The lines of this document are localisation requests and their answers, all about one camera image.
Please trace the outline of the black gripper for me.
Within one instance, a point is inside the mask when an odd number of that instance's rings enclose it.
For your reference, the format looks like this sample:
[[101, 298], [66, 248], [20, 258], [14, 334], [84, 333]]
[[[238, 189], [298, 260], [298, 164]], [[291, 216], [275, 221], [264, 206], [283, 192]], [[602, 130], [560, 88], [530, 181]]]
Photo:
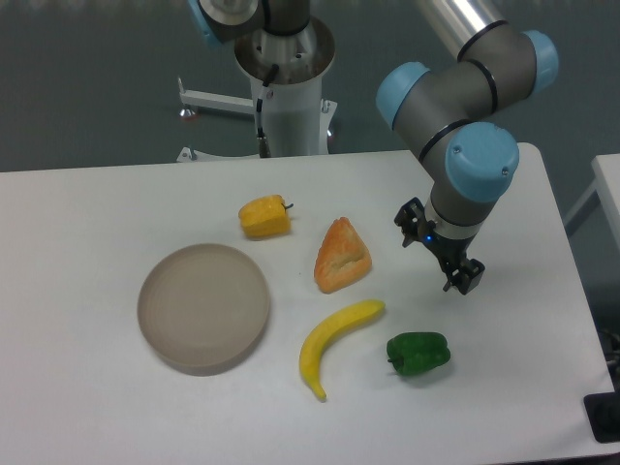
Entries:
[[447, 277], [443, 286], [444, 292], [457, 289], [462, 295], [466, 295], [480, 283], [485, 272], [484, 264], [466, 256], [475, 234], [465, 236], [457, 232], [457, 238], [453, 238], [451, 230], [445, 232], [441, 224], [426, 217], [419, 198], [412, 198], [400, 207], [394, 224], [403, 235], [403, 248], [414, 242], [421, 242], [437, 258]]

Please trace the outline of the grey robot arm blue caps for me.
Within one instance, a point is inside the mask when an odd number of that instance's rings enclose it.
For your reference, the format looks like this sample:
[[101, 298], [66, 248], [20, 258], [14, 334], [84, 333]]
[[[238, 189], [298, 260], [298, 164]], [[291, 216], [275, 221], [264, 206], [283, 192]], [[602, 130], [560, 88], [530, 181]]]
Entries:
[[[189, 8], [206, 42], [234, 45], [251, 85], [260, 156], [324, 153], [322, 79], [335, 42], [309, 3], [193, 1]], [[433, 182], [428, 200], [408, 201], [394, 222], [405, 244], [421, 243], [436, 257], [447, 287], [466, 294], [484, 273], [468, 247], [519, 163], [512, 135], [488, 117], [551, 85], [559, 59], [545, 34], [514, 30], [488, 1], [418, 8], [456, 62], [437, 74], [408, 62], [378, 88], [379, 113]]]

